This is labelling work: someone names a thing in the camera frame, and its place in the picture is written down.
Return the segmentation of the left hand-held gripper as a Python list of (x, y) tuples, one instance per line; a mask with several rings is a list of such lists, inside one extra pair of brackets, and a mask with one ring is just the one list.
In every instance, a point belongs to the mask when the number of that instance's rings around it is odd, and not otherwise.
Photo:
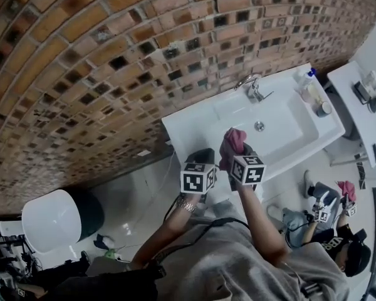
[(206, 195), (216, 182), (215, 152), (198, 150), (181, 165), (180, 191), (184, 194)]

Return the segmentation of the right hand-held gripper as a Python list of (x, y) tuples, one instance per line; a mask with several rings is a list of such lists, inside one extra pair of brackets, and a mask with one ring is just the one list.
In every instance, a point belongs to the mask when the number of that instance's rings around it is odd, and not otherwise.
[(237, 191), (238, 185), (251, 186), (253, 190), (263, 180), (266, 165), (252, 149), (244, 143), (244, 152), (233, 156), (229, 170), (231, 191)]

